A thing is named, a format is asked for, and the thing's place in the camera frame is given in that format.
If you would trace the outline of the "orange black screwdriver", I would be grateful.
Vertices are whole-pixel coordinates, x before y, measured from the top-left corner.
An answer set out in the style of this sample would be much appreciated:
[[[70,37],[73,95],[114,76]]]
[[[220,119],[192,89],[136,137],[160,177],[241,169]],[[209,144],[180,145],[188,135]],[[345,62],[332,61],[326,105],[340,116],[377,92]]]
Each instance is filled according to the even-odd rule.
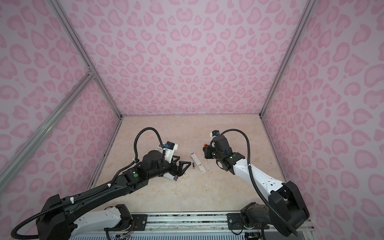
[[[204,144],[203,152],[204,152],[204,158],[208,161],[208,159],[210,159],[211,157],[210,145]]]

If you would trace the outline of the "small white remote control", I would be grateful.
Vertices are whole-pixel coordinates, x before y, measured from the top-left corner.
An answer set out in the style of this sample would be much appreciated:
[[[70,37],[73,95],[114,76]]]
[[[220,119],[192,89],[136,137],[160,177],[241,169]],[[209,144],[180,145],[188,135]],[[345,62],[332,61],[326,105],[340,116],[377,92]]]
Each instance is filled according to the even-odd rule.
[[[166,174],[164,174],[163,177],[166,178],[166,179],[168,179],[168,180],[175,181],[175,182],[177,182],[177,181],[178,181],[178,178],[179,178],[177,175],[176,175],[176,176],[173,176],[173,175],[171,175],[170,173],[166,173]]]

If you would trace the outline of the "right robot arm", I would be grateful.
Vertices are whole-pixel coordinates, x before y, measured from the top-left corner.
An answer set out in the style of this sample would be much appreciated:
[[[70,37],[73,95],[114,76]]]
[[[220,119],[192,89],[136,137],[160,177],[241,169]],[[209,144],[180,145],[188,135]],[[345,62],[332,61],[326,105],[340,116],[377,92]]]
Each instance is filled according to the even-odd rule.
[[[305,201],[296,184],[283,183],[267,175],[242,154],[233,152],[225,136],[212,138],[204,145],[205,159],[214,159],[225,171],[251,184],[263,204],[252,202],[240,211],[230,229],[256,227],[263,230],[272,225],[283,236],[298,235],[298,228],[310,217]]]

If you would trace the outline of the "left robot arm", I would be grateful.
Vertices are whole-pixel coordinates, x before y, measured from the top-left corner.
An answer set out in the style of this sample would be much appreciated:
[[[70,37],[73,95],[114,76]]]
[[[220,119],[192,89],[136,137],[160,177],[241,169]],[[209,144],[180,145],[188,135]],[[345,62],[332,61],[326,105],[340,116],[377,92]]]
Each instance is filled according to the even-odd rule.
[[[135,166],[124,170],[115,179],[86,192],[61,198],[58,194],[46,201],[43,215],[36,220],[40,240],[68,240],[71,233],[80,227],[75,221],[91,210],[121,196],[131,194],[146,185],[149,180],[169,173],[181,177],[192,163],[180,161],[170,163],[162,153],[152,150]]]

